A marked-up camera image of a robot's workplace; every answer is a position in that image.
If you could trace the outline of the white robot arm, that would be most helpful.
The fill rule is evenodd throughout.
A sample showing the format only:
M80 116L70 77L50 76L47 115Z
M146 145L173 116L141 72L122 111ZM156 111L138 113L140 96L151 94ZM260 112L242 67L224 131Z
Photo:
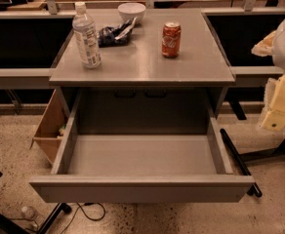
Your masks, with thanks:
M285 127L285 19L251 53L258 57L272 56L273 64L284 71L278 79L269 78L265 85L265 107L260 120L261 128L280 131Z

